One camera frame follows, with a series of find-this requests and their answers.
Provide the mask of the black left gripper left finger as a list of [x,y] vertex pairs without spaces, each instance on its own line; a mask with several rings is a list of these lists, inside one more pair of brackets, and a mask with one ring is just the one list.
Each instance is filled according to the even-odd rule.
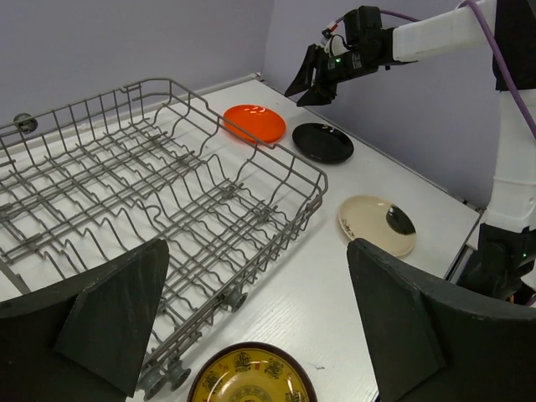
[[1,304],[3,401],[132,397],[169,263],[150,240],[88,271]]

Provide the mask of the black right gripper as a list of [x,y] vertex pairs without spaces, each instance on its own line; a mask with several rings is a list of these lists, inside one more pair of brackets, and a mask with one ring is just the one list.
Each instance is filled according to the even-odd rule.
[[[301,67],[284,93],[290,97],[305,92],[298,106],[330,105],[337,96],[338,84],[397,64],[393,56],[394,30],[383,27],[379,8],[361,6],[351,10],[343,16],[343,25],[343,36],[331,33],[320,47],[307,47]],[[312,87],[315,69],[316,85]]]

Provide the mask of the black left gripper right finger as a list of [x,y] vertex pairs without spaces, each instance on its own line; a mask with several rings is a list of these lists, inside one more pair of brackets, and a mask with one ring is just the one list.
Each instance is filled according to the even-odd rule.
[[382,401],[533,401],[535,310],[469,291],[364,239],[353,291]]

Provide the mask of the orange plate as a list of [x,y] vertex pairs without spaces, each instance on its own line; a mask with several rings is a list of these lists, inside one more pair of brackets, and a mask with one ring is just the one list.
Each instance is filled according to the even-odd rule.
[[230,107],[224,113],[224,125],[228,131],[250,143],[257,140],[277,142],[286,133],[284,119],[273,110],[259,105]]

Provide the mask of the cream plate with black blotch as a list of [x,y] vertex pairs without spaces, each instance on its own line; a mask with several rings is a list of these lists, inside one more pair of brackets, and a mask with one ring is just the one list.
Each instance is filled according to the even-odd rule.
[[410,217],[383,198],[347,198],[339,207],[338,222],[350,240],[365,239],[395,257],[408,255],[416,245],[416,228]]

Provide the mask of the yellow patterned brown-rimmed plate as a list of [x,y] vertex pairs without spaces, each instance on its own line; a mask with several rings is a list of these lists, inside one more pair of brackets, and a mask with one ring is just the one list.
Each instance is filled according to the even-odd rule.
[[189,401],[313,401],[305,369],[269,343],[243,342],[221,349],[200,369]]

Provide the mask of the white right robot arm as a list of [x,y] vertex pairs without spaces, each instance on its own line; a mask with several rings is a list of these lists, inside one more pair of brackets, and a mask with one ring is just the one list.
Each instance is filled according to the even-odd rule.
[[498,98],[490,128],[497,161],[490,202],[477,229],[477,250],[459,284],[520,306],[534,290],[523,282],[535,259],[535,4],[462,1],[432,18],[404,16],[386,28],[383,8],[360,6],[331,22],[286,90],[299,106],[330,104],[338,84],[380,68],[414,63],[488,44]]

